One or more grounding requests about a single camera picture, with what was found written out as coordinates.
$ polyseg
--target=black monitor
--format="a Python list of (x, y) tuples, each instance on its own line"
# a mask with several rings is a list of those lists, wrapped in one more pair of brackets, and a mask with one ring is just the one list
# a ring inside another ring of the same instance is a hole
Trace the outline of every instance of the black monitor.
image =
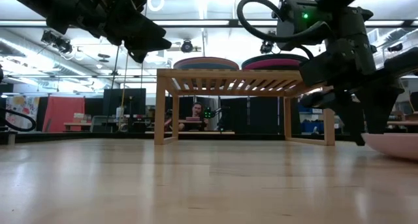
[[(122, 95), (122, 89), (106, 89), (104, 91), (103, 115), (107, 116), (108, 113), (109, 115), (116, 114), (117, 107), (121, 105)], [(146, 89), (125, 89), (123, 105), (126, 107), (124, 114), (145, 114), (145, 100)]]

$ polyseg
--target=colorful poster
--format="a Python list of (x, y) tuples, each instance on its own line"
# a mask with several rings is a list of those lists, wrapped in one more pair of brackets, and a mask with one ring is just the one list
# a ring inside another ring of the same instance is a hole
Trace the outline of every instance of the colorful poster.
[[(38, 106), (39, 97), (19, 96), (8, 97), (6, 100), (6, 109), (28, 115), (35, 121), (37, 120)], [(17, 127), (25, 129), (31, 126), (31, 122), (29, 120), (14, 114), (6, 113), (6, 120)]]

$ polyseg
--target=red partition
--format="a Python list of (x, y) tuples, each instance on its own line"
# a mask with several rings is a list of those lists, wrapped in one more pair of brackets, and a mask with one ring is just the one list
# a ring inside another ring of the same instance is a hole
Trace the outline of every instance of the red partition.
[(49, 97), (42, 132), (62, 133), (65, 131), (64, 123), (72, 122), (74, 113), (84, 113), (84, 98)]

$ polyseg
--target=white bowl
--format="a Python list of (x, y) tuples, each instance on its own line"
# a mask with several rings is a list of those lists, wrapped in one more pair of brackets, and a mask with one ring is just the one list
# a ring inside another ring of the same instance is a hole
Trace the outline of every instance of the white bowl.
[(374, 150), (404, 159), (418, 160), (418, 134), (387, 133), (384, 135), (362, 134), (364, 141)]

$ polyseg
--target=desk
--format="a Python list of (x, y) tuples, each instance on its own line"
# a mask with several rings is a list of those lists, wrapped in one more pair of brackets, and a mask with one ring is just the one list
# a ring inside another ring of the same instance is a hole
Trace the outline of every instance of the desk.
[(91, 123), (64, 123), (64, 126), (66, 131), (71, 131), (72, 126), (91, 127)]
[(178, 120), (178, 123), (202, 123), (202, 121)]
[(418, 126), (418, 121), (388, 121), (387, 125)]
[[(147, 131), (146, 134), (154, 134), (154, 132)], [(226, 131), (188, 131), (188, 132), (178, 132), (179, 135), (235, 135), (235, 132)]]
[[(285, 138), (292, 142), (335, 146), (334, 112), (326, 109), (324, 140), (293, 138), (291, 131), (291, 99), (322, 85), (306, 87), (299, 71), (243, 71), (205, 69), (158, 69), (155, 109), (154, 144), (164, 145), (178, 140), (179, 97), (184, 95), (284, 97)], [(165, 92), (173, 98), (172, 137), (164, 138)]]
[(388, 121), (387, 125), (405, 126), (408, 133), (418, 133), (418, 121)]

